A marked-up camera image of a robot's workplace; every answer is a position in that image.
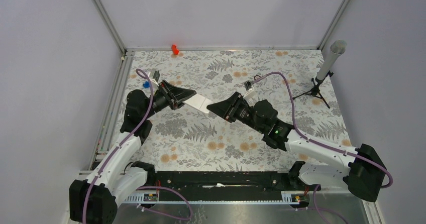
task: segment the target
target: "small blue piece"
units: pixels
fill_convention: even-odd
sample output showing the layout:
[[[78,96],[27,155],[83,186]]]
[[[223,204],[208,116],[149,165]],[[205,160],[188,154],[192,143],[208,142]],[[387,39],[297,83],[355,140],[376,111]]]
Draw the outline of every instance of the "small blue piece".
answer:
[[[148,82],[148,81],[146,81],[144,84],[142,84],[142,86],[143,86],[144,88],[149,88],[149,82]]]

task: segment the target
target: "orange flower pattern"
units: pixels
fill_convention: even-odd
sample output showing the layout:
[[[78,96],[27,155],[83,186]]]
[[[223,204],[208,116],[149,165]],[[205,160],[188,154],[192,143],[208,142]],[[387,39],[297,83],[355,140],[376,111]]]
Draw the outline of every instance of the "orange flower pattern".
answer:
[[[323,63],[320,51],[171,51],[136,52],[127,80],[113,141],[123,123],[126,96],[134,89],[144,89],[144,79],[136,68],[158,69],[160,80],[194,89],[198,94],[218,102],[235,91],[244,94],[243,82],[254,75],[282,72],[294,95],[311,88]],[[329,78],[321,85],[322,94],[331,109],[317,98],[303,96],[294,101],[296,120],[301,130],[336,143],[351,146],[346,127]],[[271,76],[257,86],[257,97],[248,99],[253,105],[267,99],[278,110],[278,117],[291,123],[289,95],[279,76]],[[184,105],[175,111],[165,109],[152,117],[152,130],[131,161],[154,164],[164,171],[269,171],[290,169],[295,160],[319,163],[304,153],[273,150],[261,141],[262,135],[239,121],[228,123],[214,114],[201,114]]]

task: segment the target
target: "black tripod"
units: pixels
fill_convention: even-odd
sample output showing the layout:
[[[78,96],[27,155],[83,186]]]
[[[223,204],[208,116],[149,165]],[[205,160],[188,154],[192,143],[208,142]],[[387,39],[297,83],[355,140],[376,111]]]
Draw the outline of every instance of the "black tripod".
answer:
[[[332,72],[328,72],[327,73],[327,76],[331,77],[332,75],[333,75]],[[324,101],[324,103],[327,105],[327,107],[330,108],[330,106],[327,103],[326,99],[321,95],[321,92],[319,91],[320,85],[321,85],[321,83],[323,83],[323,80],[322,81],[317,81],[318,84],[315,84],[315,81],[314,81],[313,78],[311,78],[311,81],[313,83],[313,87],[309,91],[304,92],[304,93],[302,93],[302,94],[300,94],[300,95],[298,95],[296,97],[293,97],[293,100],[295,100],[296,98],[301,97],[303,95],[311,95],[311,96],[317,97],[319,99],[322,99]]]

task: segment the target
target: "white wall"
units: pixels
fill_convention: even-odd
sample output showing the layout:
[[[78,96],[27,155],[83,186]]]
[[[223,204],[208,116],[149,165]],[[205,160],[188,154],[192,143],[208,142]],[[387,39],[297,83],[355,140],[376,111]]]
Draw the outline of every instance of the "white wall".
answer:
[[[426,0],[352,0],[332,39],[336,96],[351,141],[373,146],[394,185],[379,204],[387,224],[425,223]]]
[[[317,46],[342,0],[102,0],[127,47]]]
[[[0,0],[0,223],[60,223],[120,54],[91,0]]]

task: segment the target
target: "purple cable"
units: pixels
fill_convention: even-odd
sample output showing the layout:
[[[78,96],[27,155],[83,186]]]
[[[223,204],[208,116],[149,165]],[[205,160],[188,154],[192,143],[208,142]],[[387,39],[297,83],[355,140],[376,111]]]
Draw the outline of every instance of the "purple cable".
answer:
[[[191,220],[192,215],[193,215],[192,207],[189,204],[188,200],[186,200],[185,197],[183,197],[183,195],[181,195],[179,192],[177,192],[173,189],[167,188],[167,187],[163,187],[163,186],[141,186],[137,190],[144,190],[144,189],[162,189],[162,190],[168,190],[168,191],[175,193],[183,201],[185,201],[186,205],[189,208],[189,216],[188,217],[178,217],[178,216],[170,215],[170,214],[167,214],[167,213],[164,213],[164,212],[161,212],[161,211],[151,210],[151,209],[148,209],[148,208],[143,208],[142,210],[147,210],[147,211],[150,211],[150,212],[153,212],[153,213],[156,213],[156,214],[165,215],[165,216],[177,219],[177,220]]]
[[[316,204],[316,197],[315,197],[315,195],[316,195],[316,190],[318,190],[318,187],[319,187],[320,185],[316,185],[316,187],[315,187],[315,189],[313,190],[313,194],[312,194],[312,197],[313,197],[313,205],[314,205],[314,207],[315,207],[315,209],[316,209],[316,211],[318,212],[318,214],[320,214],[320,216],[321,216],[321,218],[327,223],[327,224],[330,224],[330,222],[329,222],[329,220],[327,220],[324,216],[323,216],[323,214],[321,213],[321,211],[320,211],[320,209],[318,208],[318,206],[317,206],[317,204]]]
[[[296,117],[295,117],[295,112],[296,112],[296,110],[295,110],[295,107],[294,107],[294,100],[293,100],[293,96],[292,96],[292,94],[291,94],[290,86],[289,86],[289,84],[288,84],[287,79],[285,78],[285,76],[284,76],[282,73],[280,73],[280,72],[270,72],[270,73],[268,73],[268,74],[266,74],[266,75],[261,76],[260,78],[258,78],[258,79],[256,79],[256,80],[254,80],[254,81],[253,81],[253,84],[254,84],[254,83],[256,83],[256,82],[259,82],[260,80],[262,80],[262,79],[264,79],[264,78],[266,78],[267,76],[270,76],[270,75],[272,75],[272,74],[278,74],[278,75],[280,75],[280,76],[284,79],[285,85],[287,86],[288,95],[290,96],[290,101],[291,101],[291,108],[292,108],[292,110],[291,110],[291,111],[292,111],[292,118],[293,118],[294,130],[296,130],[296,132],[297,132],[297,133],[298,133],[298,134],[299,134],[302,138],[304,138],[305,140],[308,140],[308,138],[307,138],[305,135],[303,135],[303,134],[302,134],[302,132],[300,132],[299,128],[297,127],[297,124],[296,124]],[[328,145],[323,144],[323,143],[321,143],[321,142],[318,142],[318,141],[316,141],[316,140],[311,140],[311,139],[309,139],[309,142],[312,142],[312,143],[314,143],[314,144],[316,144],[316,145],[319,145],[319,146],[324,147],[324,148],[329,149],[329,150],[336,151],[336,152],[341,153],[341,154],[344,154],[344,153],[345,153],[345,151],[344,151],[344,150],[341,150],[341,149],[338,149],[338,148],[334,148],[334,147],[332,147],[332,146],[328,146]],[[375,167],[376,167],[376,168],[378,168],[379,170],[383,171],[383,172],[387,175],[387,177],[389,178],[389,183],[387,183],[386,185],[382,185],[382,186],[381,186],[381,188],[387,188],[387,187],[390,187],[390,186],[393,184],[393,178],[392,178],[392,175],[391,175],[391,174],[389,173],[389,171],[387,171],[387,170],[386,170],[383,166],[381,166],[381,165],[377,164],[376,162],[371,161],[371,160],[369,160],[369,159],[367,159],[367,158],[365,158],[365,157],[363,157],[363,156],[360,156],[360,155],[357,155],[357,154],[354,154],[354,153],[351,153],[351,152],[348,152],[348,155],[350,155],[350,156],[352,156],[352,157],[355,157],[355,158],[358,158],[358,159],[361,159],[361,160],[363,160],[363,161],[365,161],[365,162],[367,162],[367,163],[369,163],[369,164],[371,164],[371,165],[375,166]]]
[[[136,73],[143,79],[149,79],[148,75],[142,71],[141,69],[136,69]],[[135,132],[136,130],[144,123],[144,121],[147,119],[149,111],[151,110],[151,106],[152,106],[152,101],[154,98],[154,90],[152,88],[152,84],[149,85],[149,89],[151,91],[151,96],[149,97],[149,105],[148,105],[148,109],[144,115],[144,117],[142,118],[142,120],[139,122],[139,124],[119,143],[118,146],[116,146],[112,151],[111,154],[108,155],[108,157],[105,159],[105,162],[102,164],[102,166],[99,168],[99,171],[97,172],[98,175],[100,175],[103,172],[103,169],[105,168],[105,166],[107,165],[108,161],[110,161],[110,159],[113,157],[113,155],[117,152],[117,150],[119,149],[119,147],[121,145],[123,145]],[[83,224],[87,224],[86,222],[86,214],[87,214],[87,203],[89,202],[89,196],[90,196],[90,192],[93,189],[94,183],[97,181],[98,177],[95,176],[92,183],[89,186],[89,189],[87,189],[87,193],[86,193],[86,197],[84,198],[84,204],[83,204]]]

